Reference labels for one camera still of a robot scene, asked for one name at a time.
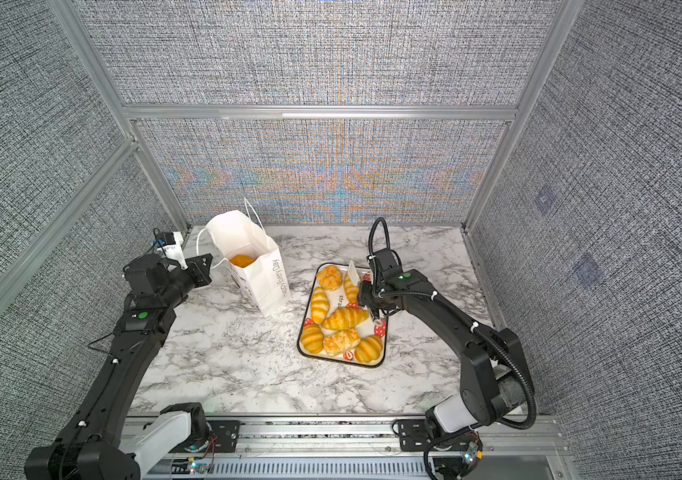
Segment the marble tabletop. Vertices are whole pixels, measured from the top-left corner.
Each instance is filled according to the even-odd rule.
[[[195,255],[195,227],[184,252]],[[317,266],[365,266],[368,226],[267,226],[279,245],[293,298],[263,317],[227,274],[211,272],[194,290],[138,388],[133,412],[201,402],[208,414],[423,413],[458,391],[459,361],[423,322],[406,312],[389,319],[386,357],[374,369],[313,360],[296,347]],[[420,270],[478,320],[490,319],[455,226],[390,227],[405,268]],[[200,254],[221,257],[203,233]]]

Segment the blue patch on wall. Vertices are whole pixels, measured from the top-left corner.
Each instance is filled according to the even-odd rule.
[[[554,190],[548,185],[544,185],[538,190],[538,195],[535,197],[535,205],[540,210],[541,215],[546,215],[549,212],[556,198],[557,195],[554,194]]]
[[[581,258],[573,265],[573,274],[578,283],[584,287],[584,290],[590,289],[592,285],[602,278],[602,270],[600,270],[600,266],[596,264],[594,257],[589,252],[581,255]]]

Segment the white paper bag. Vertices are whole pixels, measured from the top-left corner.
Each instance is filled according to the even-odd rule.
[[[248,207],[253,208],[246,200],[246,211]],[[214,216],[205,228],[221,254],[227,258],[227,267],[234,283],[240,286],[240,290],[263,315],[270,315],[290,299],[290,287],[279,247],[259,225],[240,210],[231,210]],[[248,255],[256,261],[241,268],[229,261],[235,255]]]

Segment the black mounting plate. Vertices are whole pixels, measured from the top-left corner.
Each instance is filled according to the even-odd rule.
[[[403,452],[423,452],[432,441],[426,433],[425,420],[397,420],[399,447]],[[456,438],[449,448],[437,446],[437,452],[463,452],[474,439],[469,435]]]
[[[239,420],[208,420],[211,435],[218,437],[213,444],[213,453],[234,453],[237,448],[237,439],[240,438]],[[171,453],[185,453],[189,456],[200,456],[205,452],[205,448],[200,448],[199,452],[189,452],[185,448],[176,446]]]

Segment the bread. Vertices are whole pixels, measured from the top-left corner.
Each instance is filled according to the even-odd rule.
[[[312,300],[309,303],[309,313],[315,323],[322,323],[330,311],[330,300],[325,294],[325,290],[318,286],[312,292]]]
[[[367,336],[360,341],[354,351],[354,356],[358,362],[371,363],[381,356],[381,351],[383,350],[384,345],[381,343],[380,338],[375,335]]]
[[[341,330],[323,340],[325,353],[330,356],[347,352],[357,345],[359,345],[359,333],[355,329]]]
[[[240,268],[245,268],[246,266],[252,264],[256,260],[250,258],[248,255],[235,255],[229,260],[229,263],[234,266],[239,266]]]
[[[305,325],[301,332],[301,345],[309,353],[317,354],[323,350],[323,331],[316,323]]]
[[[317,281],[328,292],[341,286],[341,270],[335,265],[328,265],[317,273]]]
[[[326,330],[344,330],[354,328],[368,319],[368,311],[359,308],[340,306],[323,322]]]
[[[357,303],[359,288],[352,283],[352,279],[349,278],[349,272],[346,272],[346,275],[343,278],[343,291],[346,293],[346,299],[349,303]]]

